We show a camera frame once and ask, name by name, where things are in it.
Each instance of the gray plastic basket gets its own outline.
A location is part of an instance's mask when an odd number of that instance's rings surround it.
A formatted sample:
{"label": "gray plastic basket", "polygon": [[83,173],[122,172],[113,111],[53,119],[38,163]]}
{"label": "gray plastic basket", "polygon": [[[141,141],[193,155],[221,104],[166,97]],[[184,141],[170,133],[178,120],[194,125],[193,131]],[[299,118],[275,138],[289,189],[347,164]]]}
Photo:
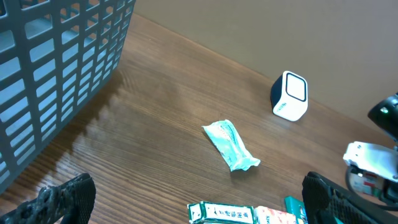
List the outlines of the gray plastic basket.
{"label": "gray plastic basket", "polygon": [[0,193],[109,80],[135,0],[0,0]]}

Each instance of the green packaging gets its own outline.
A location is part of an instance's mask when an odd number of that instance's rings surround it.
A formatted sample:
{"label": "green packaging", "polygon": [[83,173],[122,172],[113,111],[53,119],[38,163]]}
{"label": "green packaging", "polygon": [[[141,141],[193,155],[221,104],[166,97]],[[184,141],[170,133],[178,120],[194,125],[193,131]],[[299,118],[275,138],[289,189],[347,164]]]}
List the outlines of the green packaging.
{"label": "green packaging", "polygon": [[305,213],[304,203],[302,201],[288,196],[285,198],[286,212],[296,216],[297,224],[308,224],[307,214]]}
{"label": "green packaging", "polygon": [[200,202],[187,205],[189,223],[255,224],[252,206]]}

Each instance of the wooden table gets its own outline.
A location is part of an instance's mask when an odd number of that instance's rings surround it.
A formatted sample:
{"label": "wooden table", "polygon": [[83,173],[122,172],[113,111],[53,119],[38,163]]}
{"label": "wooden table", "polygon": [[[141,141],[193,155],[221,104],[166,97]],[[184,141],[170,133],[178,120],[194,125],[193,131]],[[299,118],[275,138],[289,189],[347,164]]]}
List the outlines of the wooden table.
{"label": "wooden table", "polygon": [[[0,196],[0,212],[82,172],[97,188],[92,223],[187,223],[187,204],[201,200],[285,210],[308,171],[344,185],[348,143],[392,144],[312,100],[297,122],[277,117],[272,84],[134,15],[112,79]],[[222,119],[259,167],[229,171],[201,127]]]}

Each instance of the white device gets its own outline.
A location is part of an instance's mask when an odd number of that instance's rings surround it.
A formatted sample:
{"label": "white device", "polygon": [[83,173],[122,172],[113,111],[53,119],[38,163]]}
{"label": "white device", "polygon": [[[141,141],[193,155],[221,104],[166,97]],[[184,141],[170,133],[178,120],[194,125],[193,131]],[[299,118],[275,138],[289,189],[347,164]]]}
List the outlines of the white device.
{"label": "white device", "polygon": [[384,179],[398,182],[398,152],[378,144],[352,142],[343,156],[348,166],[377,174]]}
{"label": "white device", "polygon": [[300,119],[308,108],[308,84],[300,75],[285,71],[271,88],[272,112],[289,121]]}

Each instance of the product box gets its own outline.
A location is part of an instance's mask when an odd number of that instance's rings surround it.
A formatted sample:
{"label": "product box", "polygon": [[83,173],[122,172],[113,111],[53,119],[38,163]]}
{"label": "product box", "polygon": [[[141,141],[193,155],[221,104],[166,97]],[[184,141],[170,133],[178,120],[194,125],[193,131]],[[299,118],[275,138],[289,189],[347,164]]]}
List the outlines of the product box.
{"label": "product box", "polygon": [[254,209],[254,216],[258,224],[296,224],[295,215],[263,206]]}
{"label": "product box", "polygon": [[304,203],[302,201],[288,196],[285,198],[286,212],[294,214],[297,218],[297,224],[308,224],[307,214],[305,213]]}
{"label": "product box", "polygon": [[187,205],[189,223],[255,224],[252,206],[200,202]]}

